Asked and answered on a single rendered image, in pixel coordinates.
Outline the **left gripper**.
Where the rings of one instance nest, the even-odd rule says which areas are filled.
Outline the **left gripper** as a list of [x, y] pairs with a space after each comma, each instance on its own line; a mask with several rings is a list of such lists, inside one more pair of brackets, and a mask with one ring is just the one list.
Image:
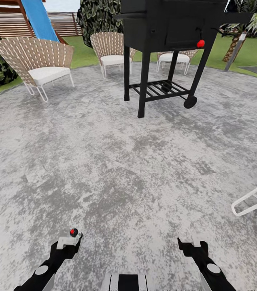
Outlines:
[[72, 259], [74, 255], [79, 251], [81, 241], [76, 245], [66, 245], [63, 249], [57, 249], [57, 244], [51, 246], [50, 256], [58, 256], [60, 259], [60, 265], [64, 262], [65, 259]]

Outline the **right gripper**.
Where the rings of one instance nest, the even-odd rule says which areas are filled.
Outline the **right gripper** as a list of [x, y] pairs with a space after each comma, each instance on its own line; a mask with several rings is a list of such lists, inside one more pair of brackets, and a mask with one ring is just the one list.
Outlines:
[[192, 245], [191, 242], [181, 242], [179, 237], [177, 239], [178, 248], [180, 250], [183, 250], [183, 253], [186, 257], [188, 256], [193, 257], [195, 261], [195, 258], [198, 254], [205, 254], [210, 259], [210, 257], [208, 256], [208, 245], [206, 242], [200, 242], [201, 247], [195, 247], [194, 245]]

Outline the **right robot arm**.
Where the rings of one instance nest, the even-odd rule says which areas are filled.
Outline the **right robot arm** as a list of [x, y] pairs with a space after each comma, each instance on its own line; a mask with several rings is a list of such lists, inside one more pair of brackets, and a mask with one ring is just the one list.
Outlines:
[[192, 242], [181, 242], [179, 237], [178, 248], [183, 250], [186, 257], [193, 257], [200, 268], [200, 277], [206, 291], [236, 291], [227, 280], [222, 270], [208, 256], [206, 241], [211, 240], [210, 234], [192, 234]]

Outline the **pesticide atomizer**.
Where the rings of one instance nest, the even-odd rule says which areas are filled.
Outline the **pesticide atomizer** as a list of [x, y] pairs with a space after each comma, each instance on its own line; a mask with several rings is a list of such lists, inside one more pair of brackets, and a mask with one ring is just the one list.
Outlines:
[[74, 228], [70, 231], [70, 235], [73, 237], [73, 238], [78, 238], [79, 240], [81, 240], [83, 234], [82, 232], [80, 232], [78, 229]]

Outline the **robot trunk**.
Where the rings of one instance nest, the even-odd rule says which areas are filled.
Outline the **robot trunk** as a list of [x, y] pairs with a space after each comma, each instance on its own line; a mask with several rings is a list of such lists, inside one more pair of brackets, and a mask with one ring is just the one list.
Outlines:
[[156, 291], [150, 274], [106, 274], [101, 291]]

